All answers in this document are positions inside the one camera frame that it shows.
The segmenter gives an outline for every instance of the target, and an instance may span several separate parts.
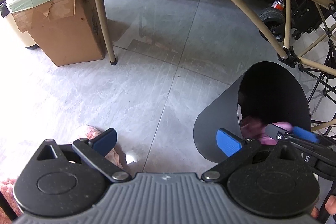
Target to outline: gray tile floor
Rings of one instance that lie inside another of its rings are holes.
[[[264,7],[247,1],[256,12]],[[0,24],[7,35],[0,42],[0,179],[17,176],[42,140],[71,143],[85,124],[117,130],[132,174],[201,174],[214,163],[194,146],[197,115],[252,64],[278,62],[229,0],[105,0],[105,6],[117,66],[105,58],[55,67]],[[290,71],[308,94],[312,79]]]

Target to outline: metal bolt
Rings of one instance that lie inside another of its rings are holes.
[[[221,174],[217,171],[207,171],[203,175],[204,175],[204,178],[208,180],[219,179],[219,177],[221,176]]]
[[[129,176],[128,173],[124,171],[118,171],[112,175],[112,178],[115,180],[125,180],[128,178],[128,176]]]

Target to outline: conical trash can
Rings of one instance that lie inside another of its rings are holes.
[[[216,143],[218,129],[225,128],[242,138],[238,104],[243,119],[250,116],[264,124],[289,122],[308,131],[311,129],[308,102],[295,77],[277,63],[259,62],[198,115],[194,142],[207,160],[219,163],[227,158]]]

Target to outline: plastic joint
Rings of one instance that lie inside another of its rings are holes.
[[[327,34],[327,36],[330,38],[332,36],[331,31],[329,30],[329,28],[323,28],[323,30],[325,31],[325,33]]]
[[[333,41],[331,39],[329,39],[329,41],[328,41],[328,46],[330,48],[336,48],[335,45],[334,45],[334,43],[333,43]]]
[[[287,54],[288,58],[286,60],[282,60],[281,57],[278,55],[278,59],[282,63],[290,66],[291,68],[295,68],[295,65],[297,65],[300,62],[300,59],[296,56],[293,50],[293,46],[290,46],[289,49],[283,48],[283,50]]]
[[[333,18],[336,18],[336,7],[333,3],[329,4],[329,11]]]

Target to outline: human hand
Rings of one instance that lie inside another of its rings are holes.
[[[325,203],[325,209],[327,212],[333,216],[336,214],[336,197],[334,195],[331,195],[328,199],[328,201]],[[310,214],[313,218],[317,218],[319,215],[319,210],[314,207],[313,211]]]

